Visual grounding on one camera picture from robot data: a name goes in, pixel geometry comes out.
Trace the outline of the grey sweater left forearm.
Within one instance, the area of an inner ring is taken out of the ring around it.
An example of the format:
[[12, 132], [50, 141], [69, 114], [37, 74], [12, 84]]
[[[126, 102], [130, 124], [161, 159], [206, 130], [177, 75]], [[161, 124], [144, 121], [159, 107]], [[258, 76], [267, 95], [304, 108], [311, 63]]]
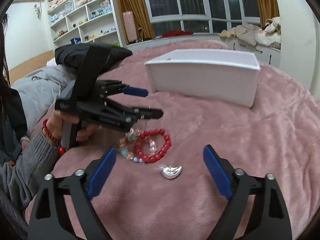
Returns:
[[37, 194], [40, 183], [58, 159], [57, 147], [39, 133], [14, 167], [1, 166], [1, 211], [22, 213]]

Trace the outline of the person's left hand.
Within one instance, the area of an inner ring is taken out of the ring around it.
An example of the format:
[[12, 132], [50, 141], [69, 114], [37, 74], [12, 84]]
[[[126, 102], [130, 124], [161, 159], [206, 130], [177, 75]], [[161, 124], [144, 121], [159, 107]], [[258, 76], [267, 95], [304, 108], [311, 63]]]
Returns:
[[[77, 115], [55, 110], [52, 116], [47, 120], [46, 128], [43, 128], [42, 133], [51, 144], [57, 146], [57, 141], [62, 138], [63, 122], [77, 124], [79, 120]], [[78, 131], [76, 141], [86, 141], [98, 128], [99, 125], [88, 124], [86, 128]]]

